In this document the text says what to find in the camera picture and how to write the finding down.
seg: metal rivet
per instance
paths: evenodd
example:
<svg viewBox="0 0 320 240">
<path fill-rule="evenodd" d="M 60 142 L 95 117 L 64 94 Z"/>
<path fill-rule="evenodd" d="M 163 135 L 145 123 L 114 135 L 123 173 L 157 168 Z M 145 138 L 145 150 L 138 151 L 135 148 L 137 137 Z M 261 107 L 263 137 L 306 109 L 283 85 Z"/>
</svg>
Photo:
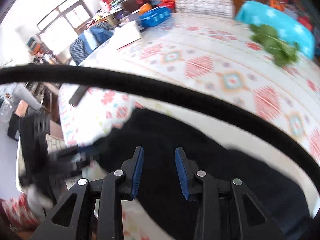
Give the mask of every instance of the metal rivet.
<svg viewBox="0 0 320 240">
<path fill-rule="evenodd" d="M 206 173 L 205 173 L 205 171 L 197 171 L 197 173 L 196 173 L 199 177 L 204 177 L 205 175 L 207 175 Z"/>
<path fill-rule="evenodd" d="M 87 180 L 86 180 L 86 179 L 79 179 L 79 180 L 78 180 L 78 184 L 79 184 L 80 186 L 85 185 L 86 183 L 87 183 Z"/>
<path fill-rule="evenodd" d="M 113 174 L 114 174 L 115 176 L 119 177 L 119 176 L 121 176 L 122 174 L 124 174 L 124 172 L 121 171 L 121 170 L 116 170 Z"/>
<path fill-rule="evenodd" d="M 241 179 L 233 179 L 233 184 L 235 184 L 235 185 L 241 185 L 242 184 L 242 181 L 241 181 Z"/>
</svg>

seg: smartphone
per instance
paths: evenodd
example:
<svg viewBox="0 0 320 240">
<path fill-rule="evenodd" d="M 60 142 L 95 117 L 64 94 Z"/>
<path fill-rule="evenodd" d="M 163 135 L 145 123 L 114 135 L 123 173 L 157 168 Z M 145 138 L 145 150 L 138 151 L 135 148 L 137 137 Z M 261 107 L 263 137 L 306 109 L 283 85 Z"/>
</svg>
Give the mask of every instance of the smartphone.
<svg viewBox="0 0 320 240">
<path fill-rule="evenodd" d="M 88 88 L 88 86 L 80 85 L 73 96 L 70 98 L 69 104 L 73 107 L 76 107 L 83 98 L 84 94 L 87 92 Z"/>
</svg>

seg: blue plastic basket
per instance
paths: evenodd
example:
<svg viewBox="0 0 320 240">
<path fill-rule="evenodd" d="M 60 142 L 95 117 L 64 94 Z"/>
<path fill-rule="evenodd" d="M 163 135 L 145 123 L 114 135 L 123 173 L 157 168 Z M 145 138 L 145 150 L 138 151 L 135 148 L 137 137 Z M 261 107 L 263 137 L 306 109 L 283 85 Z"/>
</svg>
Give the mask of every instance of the blue plastic basket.
<svg viewBox="0 0 320 240">
<path fill-rule="evenodd" d="M 154 8 L 140 16 L 143 27 L 154 27 L 170 18 L 170 9 L 165 6 Z"/>
</svg>

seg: floor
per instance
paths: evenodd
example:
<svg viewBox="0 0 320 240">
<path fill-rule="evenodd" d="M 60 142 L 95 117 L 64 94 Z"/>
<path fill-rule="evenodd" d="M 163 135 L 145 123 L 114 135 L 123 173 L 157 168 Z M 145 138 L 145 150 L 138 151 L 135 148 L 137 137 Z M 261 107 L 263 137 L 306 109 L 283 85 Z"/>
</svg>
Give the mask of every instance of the floor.
<svg viewBox="0 0 320 240">
<path fill-rule="evenodd" d="M 0 122 L 0 198 L 18 197 L 15 184 L 18 143 L 7 136 L 8 124 Z"/>
</svg>

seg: orange object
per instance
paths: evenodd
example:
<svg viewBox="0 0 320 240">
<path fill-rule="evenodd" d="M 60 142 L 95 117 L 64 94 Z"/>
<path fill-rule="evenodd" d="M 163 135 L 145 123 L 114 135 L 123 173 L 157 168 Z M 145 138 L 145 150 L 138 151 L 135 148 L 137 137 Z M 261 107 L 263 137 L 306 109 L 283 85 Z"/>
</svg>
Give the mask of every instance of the orange object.
<svg viewBox="0 0 320 240">
<path fill-rule="evenodd" d="M 284 7 L 281 3 L 279 3 L 278 0 L 269 0 L 269 6 L 281 12 L 284 12 Z"/>
<path fill-rule="evenodd" d="M 140 7 L 140 14 L 144 14 L 145 12 L 150 11 L 151 9 L 152 9 L 151 4 L 146 3 Z"/>
<path fill-rule="evenodd" d="M 19 117 L 24 117 L 26 115 L 27 108 L 28 108 L 28 104 L 25 101 L 20 100 L 20 103 L 17 107 L 15 114 Z"/>
<path fill-rule="evenodd" d="M 43 53 L 44 51 L 41 48 L 40 44 L 37 44 L 34 48 L 33 51 L 30 52 L 31 55 L 35 55 L 37 53 Z"/>
</svg>

